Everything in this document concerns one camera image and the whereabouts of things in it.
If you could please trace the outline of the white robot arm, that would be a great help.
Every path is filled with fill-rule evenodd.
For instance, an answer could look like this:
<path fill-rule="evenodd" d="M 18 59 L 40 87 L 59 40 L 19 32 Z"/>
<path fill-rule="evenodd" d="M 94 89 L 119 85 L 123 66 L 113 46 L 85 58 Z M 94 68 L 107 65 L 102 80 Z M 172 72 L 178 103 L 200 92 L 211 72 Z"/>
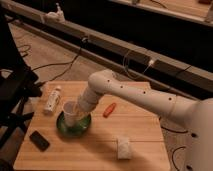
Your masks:
<path fill-rule="evenodd" d="M 172 93 L 140 89 L 116 79 L 112 70 L 89 76 L 87 87 L 78 96 L 74 111 L 82 119 L 105 95 L 113 95 L 184 127 L 186 138 L 184 171 L 213 171 L 213 98 L 192 100 Z"/>

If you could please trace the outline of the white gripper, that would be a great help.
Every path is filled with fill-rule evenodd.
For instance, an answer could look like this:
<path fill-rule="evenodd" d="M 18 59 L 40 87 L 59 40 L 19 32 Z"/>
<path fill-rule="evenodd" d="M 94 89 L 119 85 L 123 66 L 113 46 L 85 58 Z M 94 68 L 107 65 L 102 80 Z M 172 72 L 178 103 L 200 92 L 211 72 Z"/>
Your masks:
<path fill-rule="evenodd" d="M 74 105 L 74 113 L 78 119 L 82 119 L 92 112 L 100 100 L 100 95 L 87 87 L 84 92 L 78 96 Z"/>

